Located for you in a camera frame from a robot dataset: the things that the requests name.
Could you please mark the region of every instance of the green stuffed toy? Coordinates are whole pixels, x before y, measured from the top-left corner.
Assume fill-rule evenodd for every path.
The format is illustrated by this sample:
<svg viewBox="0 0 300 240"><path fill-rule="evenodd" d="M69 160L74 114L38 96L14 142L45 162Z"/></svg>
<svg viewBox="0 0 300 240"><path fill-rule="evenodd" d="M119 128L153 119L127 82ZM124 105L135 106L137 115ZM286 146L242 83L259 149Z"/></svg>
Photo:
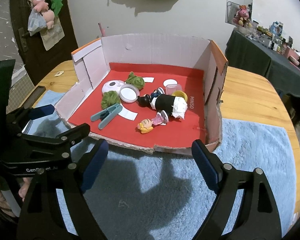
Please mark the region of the green stuffed toy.
<svg viewBox="0 0 300 240"><path fill-rule="evenodd" d="M138 90L143 89L143 87L145 86L145 81L143 80L143 78L136 76L133 72L130 72L126 83L134 85Z"/></svg>
<svg viewBox="0 0 300 240"><path fill-rule="evenodd" d="M101 108L106 109L109 106L113 106L114 104L120 103L120 97L116 91L105 92L101 100Z"/></svg>
<svg viewBox="0 0 300 240"><path fill-rule="evenodd" d="M51 9L53 9L54 15L57 17L61 8L63 7L62 0L51 0L51 2Z"/></svg>

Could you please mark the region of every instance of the teal clothespin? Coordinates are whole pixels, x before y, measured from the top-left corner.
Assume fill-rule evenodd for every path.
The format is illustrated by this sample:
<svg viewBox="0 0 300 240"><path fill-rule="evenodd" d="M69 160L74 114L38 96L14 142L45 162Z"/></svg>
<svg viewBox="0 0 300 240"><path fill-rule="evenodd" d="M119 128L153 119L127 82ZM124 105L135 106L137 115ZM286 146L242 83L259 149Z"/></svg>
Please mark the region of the teal clothespin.
<svg viewBox="0 0 300 240"><path fill-rule="evenodd" d="M91 122L101 119L101 123L98 128L102 130L114 117L122 111L122 106L120 104L114 104L106 109L92 115L90 117Z"/></svg>

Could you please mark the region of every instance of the blonde hair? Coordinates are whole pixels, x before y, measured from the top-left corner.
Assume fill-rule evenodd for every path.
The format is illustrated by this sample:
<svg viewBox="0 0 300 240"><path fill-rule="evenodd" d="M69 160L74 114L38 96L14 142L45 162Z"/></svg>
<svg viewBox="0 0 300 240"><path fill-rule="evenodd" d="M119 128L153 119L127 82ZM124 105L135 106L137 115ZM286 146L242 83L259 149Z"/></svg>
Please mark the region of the blonde hair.
<svg viewBox="0 0 300 240"><path fill-rule="evenodd" d="M149 133L152 131L153 127L151 126L147 129L143 126L142 123L138 123L138 129L141 131L141 133Z"/></svg>

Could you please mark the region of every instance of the wooden table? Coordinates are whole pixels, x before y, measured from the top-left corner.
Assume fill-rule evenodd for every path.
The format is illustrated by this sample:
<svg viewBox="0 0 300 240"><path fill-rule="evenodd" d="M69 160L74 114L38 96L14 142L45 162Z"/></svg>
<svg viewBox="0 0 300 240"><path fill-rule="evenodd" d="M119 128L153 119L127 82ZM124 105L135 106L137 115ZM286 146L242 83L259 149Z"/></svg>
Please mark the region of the wooden table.
<svg viewBox="0 0 300 240"><path fill-rule="evenodd" d="M54 75L63 70L59 77ZM78 81L72 61L52 70L38 85L47 90L67 92ZM290 117L270 82L257 74L228 67L221 99L222 117L284 127L292 145L297 172L295 213L300 215L300 147Z"/></svg>

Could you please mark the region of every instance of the green fuzzy ball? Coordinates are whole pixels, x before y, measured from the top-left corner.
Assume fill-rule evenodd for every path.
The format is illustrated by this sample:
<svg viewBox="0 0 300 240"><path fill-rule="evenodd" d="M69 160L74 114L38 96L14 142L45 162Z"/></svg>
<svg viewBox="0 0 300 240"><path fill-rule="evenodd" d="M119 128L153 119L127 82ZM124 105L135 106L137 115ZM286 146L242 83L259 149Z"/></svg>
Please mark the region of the green fuzzy ball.
<svg viewBox="0 0 300 240"><path fill-rule="evenodd" d="M114 104L120 104L120 97L116 91L109 91L103 94L103 98L101 100L101 108L106 109L109 106L113 106Z"/></svg>
<svg viewBox="0 0 300 240"><path fill-rule="evenodd" d="M136 76L133 72L130 72L126 83L134 85L138 90L143 89L143 87L145 86L145 81L143 80L143 78Z"/></svg>

